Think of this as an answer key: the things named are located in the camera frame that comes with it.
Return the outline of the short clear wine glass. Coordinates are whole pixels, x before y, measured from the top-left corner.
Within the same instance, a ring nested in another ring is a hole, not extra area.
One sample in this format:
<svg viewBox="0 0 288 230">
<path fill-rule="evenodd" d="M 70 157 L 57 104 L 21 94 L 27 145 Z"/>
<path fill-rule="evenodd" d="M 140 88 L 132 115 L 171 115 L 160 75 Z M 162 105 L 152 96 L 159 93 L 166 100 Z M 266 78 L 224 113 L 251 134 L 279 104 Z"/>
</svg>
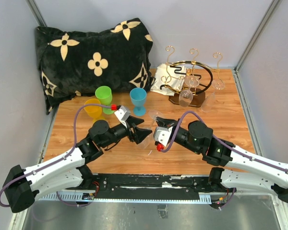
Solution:
<svg viewBox="0 0 288 230">
<path fill-rule="evenodd" d="M 191 91 L 191 88 L 196 90 L 196 87 L 199 86 L 200 81 L 197 76 L 187 75 L 184 79 L 184 84 L 187 86 L 187 89 L 180 92 L 179 105 L 182 107 L 187 107 L 193 100 L 193 92 Z"/>
</svg>

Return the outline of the gold and black wine glass rack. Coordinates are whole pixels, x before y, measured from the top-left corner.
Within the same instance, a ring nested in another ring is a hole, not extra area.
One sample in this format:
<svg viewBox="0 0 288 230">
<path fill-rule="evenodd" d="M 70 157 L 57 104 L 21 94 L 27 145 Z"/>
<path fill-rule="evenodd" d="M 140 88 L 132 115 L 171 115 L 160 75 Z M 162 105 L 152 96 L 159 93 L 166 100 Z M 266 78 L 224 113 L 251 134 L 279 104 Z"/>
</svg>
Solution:
<svg viewBox="0 0 288 230">
<path fill-rule="evenodd" d="M 206 64 L 196 61 L 195 59 L 199 55 L 199 51 L 196 48 L 191 48 L 189 50 L 189 53 L 194 55 L 192 60 L 170 62 L 169 58 L 167 58 L 167 61 L 165 63 L 167 74 L 161 77 L 162 84 L 159 87 L 161 90 L 170 89 L 172 92 L 177 94 L 179 96 L 178 104 L 182 107 L 193 107 L 194 105 L 192 104 L 192 101 L 194 97 L 198 96 L 201 93 L 204 93 L 210 87 L 213 87 L 216 90 L 225 89 L 225 83 L 223 82 L 223 80 L 219 76 L 216 79 L 214 79 L 213 77 L 213 72 L 219 74 L 219 67 L 214 69 Z M 170 74 L 168 68 L 176 68 L 177 66 L 181 66 L 183 64 L 192 65 L 192 68 L 187 69 L 186 72 L 177 72 L 176 70 L 174 71 L 175 74 L 179 75 L 177 79 L 182 81 L 182 85 L 179 86 L 177 89 L 174 89 L 172 86 L 169 85 L 169 83 L 175 77 Z M 205 69 L 210 75 L 210 82 L 207 85 L 201 84 L 201 77 L 198 74 L 194 74 L 195 66 L 199 66 Z"/>
</svg>

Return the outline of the tall clear champagne flute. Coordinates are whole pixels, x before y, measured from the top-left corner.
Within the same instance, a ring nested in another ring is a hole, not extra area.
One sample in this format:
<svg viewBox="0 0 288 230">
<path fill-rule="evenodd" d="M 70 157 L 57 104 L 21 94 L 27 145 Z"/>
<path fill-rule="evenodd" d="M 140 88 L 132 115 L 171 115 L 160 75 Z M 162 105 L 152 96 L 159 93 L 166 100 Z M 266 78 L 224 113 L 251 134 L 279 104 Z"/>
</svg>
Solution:
<svg viewBox="0 0 288 230">
<path fill-rule="evenodd" d="M 216 100 L 216 92 L 223 90 L 225 88 L 225 83 L 220 80 L 213 80 L 212 81 L 213 92 L 204 100 L 203 104 L 201 105 L 201 110 L 205 113 L 211 111 L 213 104 Z"/>
</svg>

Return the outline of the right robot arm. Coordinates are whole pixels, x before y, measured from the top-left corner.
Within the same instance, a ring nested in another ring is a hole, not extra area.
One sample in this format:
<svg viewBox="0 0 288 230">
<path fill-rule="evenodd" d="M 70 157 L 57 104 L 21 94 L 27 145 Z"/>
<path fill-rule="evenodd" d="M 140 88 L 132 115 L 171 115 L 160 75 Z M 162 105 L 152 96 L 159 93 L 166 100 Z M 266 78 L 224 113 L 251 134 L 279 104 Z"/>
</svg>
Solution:
<svg viewBox="0 0 288 230">
<path fill-rule="evenodd" d="M 288 163 L 250 153 L 232 142 L 219 139 L 203 121 L 180 127 L 181 120 L 156 118 L 154 139 L 157 150 L 166 152 L 177 143 L 201 154 L 212 165 L 208 187 L 218 192 L 224 188 L 261 189 L 288 203 Z"/>
</svg>

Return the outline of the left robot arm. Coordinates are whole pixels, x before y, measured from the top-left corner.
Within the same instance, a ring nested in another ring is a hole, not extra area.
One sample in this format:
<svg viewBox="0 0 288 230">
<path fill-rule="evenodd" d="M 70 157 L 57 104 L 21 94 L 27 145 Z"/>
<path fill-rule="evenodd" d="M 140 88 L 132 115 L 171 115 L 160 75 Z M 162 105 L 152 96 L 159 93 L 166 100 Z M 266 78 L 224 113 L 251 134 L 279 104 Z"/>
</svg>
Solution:
<svg viewBox="0 0 288 230">
<path fill-rule="evenodd" d="M 37 199 L 66 188 L 84 190 L 93 185 L 87 164 L 99 158 L 109 145 L 123 138 L 140 144 L 152 130 L 139 128 L 144 120 L 130 116 L 125 124 L 109 127 L 105 120 L 96 121 L 87 136 L 67 152 L 43 163 L 22 168 L 12 167 L 2 186 L 12 213 L 29 208 Z"/>
</svg>

